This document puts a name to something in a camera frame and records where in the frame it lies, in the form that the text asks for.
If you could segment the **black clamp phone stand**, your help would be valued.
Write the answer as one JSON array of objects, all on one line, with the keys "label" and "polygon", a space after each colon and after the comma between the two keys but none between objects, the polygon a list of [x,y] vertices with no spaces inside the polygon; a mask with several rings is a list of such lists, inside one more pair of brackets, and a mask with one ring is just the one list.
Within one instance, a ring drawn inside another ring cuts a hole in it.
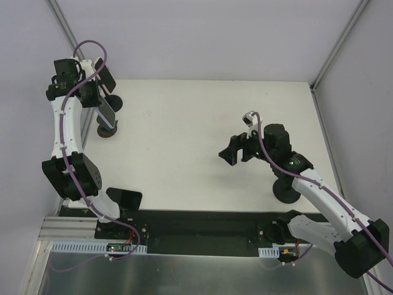
[{"label": "black clamp phone stand", "polygon": [[118,95],[110,94],[105,96],[104,99],[114,112],[120,111],[123,107],[123,100]]}]

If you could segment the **black phone lilac case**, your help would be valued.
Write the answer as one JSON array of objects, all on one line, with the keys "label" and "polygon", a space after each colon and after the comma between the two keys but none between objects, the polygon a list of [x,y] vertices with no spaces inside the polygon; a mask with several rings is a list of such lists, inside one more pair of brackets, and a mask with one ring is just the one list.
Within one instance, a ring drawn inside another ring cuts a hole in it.
[{"label": "black phone lilac case", "polygon": [[117,123],[116,112],[112,110],[104,98],[101,99],[101,105],[96,108],[96,121],[99,125],[106,128],[114,128]]}]

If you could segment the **black phone pink case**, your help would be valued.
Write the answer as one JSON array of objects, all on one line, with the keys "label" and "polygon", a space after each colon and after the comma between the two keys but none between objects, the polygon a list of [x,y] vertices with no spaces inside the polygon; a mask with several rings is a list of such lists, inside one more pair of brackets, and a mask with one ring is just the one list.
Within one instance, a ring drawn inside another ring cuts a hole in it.
[{"label": "black phone pink case", "polygon": [[111,94],[117,85],[113,75],[106,65],[98,73],[97,80],[99,86],[106,94]]}]

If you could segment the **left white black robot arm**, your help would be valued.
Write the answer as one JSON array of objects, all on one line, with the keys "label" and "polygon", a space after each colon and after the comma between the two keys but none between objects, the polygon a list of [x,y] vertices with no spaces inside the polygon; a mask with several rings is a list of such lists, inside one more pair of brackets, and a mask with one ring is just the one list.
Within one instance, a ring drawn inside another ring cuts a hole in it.
[{"label": "left white black robot arm", "polygon": [[103,192],[101,173],[85,155],[81,133],[84,109],[98,113],[99,127],[106,136],[117,131],[115,113],[122,101],[111,94],[115,80],[102,58],[71,57],[56,60],[54,66],[56,73],[46,96],[53,110],[55,139],[42,171],[62,199],[85,205],[99,222],[109,224],[110,234],[123,239],[130,225],[120,218],[120,206]]}]

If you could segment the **wooden base wedge phone stand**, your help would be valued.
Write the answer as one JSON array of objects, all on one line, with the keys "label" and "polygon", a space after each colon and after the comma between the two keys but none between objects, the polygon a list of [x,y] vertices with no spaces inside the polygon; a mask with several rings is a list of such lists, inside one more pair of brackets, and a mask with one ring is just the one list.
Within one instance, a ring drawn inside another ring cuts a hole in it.
[{"label": "wooden base wedge phone stand", "polygon": [[100,137],[110,138],[117,133],[117,126],[115,126],[114,128],[106,128],[103,125],[98,125],[96,131]]}]

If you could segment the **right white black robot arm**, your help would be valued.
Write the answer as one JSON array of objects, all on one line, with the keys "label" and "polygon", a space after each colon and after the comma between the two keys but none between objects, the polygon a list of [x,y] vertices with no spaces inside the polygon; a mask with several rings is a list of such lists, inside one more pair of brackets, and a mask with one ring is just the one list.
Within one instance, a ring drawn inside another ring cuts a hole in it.
[{"label": "right white black robot arm", "polygon": [[230,138],[219,157],[231,166],[252,158],[270,163],[277,180],[274,196],[282,203],[294,203],[304,196],[328,220],[325,226],[291,210],[266,230],[267,239],[284,244],[298,238],[331,254],[341,269],[359,278],[389,255],[389,226],[381,219],[371,220],[336,195],[325,184],[313,164],[292,150],[290,137],[282,124],[269,124],[263,133],[255,126],[248,132]]}]

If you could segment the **black round base phone stand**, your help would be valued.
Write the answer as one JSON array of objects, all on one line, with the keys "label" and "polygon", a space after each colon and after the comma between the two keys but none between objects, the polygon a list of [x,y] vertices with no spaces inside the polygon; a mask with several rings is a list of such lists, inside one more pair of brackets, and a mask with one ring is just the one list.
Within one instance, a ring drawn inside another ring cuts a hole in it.
[{"label": "black round base phone stand", "polygon": [[288,186],[283,180],[277,179],[273,184],[273,194],[282,203],[292,204],[299,200],[300,193]]}]

